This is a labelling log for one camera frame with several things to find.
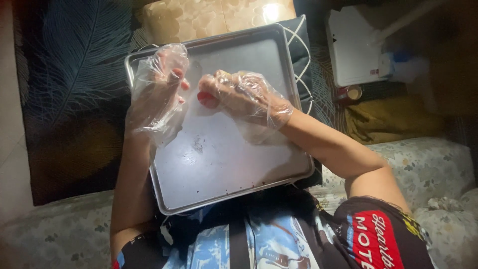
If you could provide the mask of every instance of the dark blue feather print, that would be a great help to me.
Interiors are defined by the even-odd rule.
[[[28,117],[51,128],[127,94],[128,0],[53,0],[44,16],[40,64],[31,73]]]

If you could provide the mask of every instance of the t-shirt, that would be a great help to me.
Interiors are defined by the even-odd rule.
[[[433,269],[427,233],[396,207],[353,197],[332,216],[308,192],[277,187],[163,217],[114,269]]]

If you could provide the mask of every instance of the metal baking tray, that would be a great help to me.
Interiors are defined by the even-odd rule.
[[[278,23],[183,43],[190,60],[182,130],[151,163],[160,211],[183,213],[212,203],[306,178],[314,172],[312,158],[281,133],[261,145],[247,143],[224,113],[203,107],[196,98],[203,74],[222,69],[262,73],[270,84],[301,108],[284,30]],[[157,48],[125,59],[133,84],[138,61]]]

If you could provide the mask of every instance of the hand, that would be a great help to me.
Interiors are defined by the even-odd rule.
[[[235,121],[242,120],[273,130],[284,126],[293,106],[263,75],[247,71],[229,74],[218,70],[199,81],[197,98],[208,108],[221,106]]]
[[[165,45],[154,56],[140,62],[126,114],[126,137],[141,131],[166,131],[168,120],[185,102],[178,90],[189,88],[184,79],[188,64],[182,44]]]

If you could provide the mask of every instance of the red can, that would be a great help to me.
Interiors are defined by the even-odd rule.
[[[337,89],[335,102],[342,105],[350,105],[358,101],[362,97],[362,89],[359,85],[350,85]]]

